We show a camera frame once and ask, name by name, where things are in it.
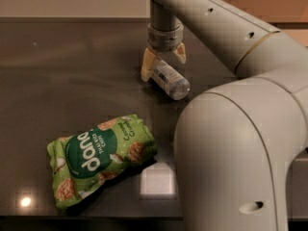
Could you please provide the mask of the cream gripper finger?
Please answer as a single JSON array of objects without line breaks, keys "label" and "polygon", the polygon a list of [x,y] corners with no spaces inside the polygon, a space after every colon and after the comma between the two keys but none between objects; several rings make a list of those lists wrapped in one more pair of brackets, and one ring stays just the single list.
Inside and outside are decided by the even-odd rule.
[{"label": "cream gripper finger", "polygon": [[181,42],[174,51],[175,56],[181,64],[184,64],[187,60],[186,57],[186,48],[183,42]]},{"label": "cream gripper finger", "polygon": [[154,63],[157,60],[156,51],[151,48],[146,48],[144,50],[142,65],[141,65],[141,79],[147,82],[153,72]]}]

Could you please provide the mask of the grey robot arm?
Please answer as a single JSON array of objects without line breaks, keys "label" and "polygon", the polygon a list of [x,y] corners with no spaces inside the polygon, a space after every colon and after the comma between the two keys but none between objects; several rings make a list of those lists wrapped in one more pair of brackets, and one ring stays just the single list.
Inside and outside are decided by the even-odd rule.
[{"label": "grey robot arm", "polygon": [[174,158],[186,231],[288,231],[289,168],[307,146],[307,49],[222,0],[151,0],[236,75],[179,116]]}]

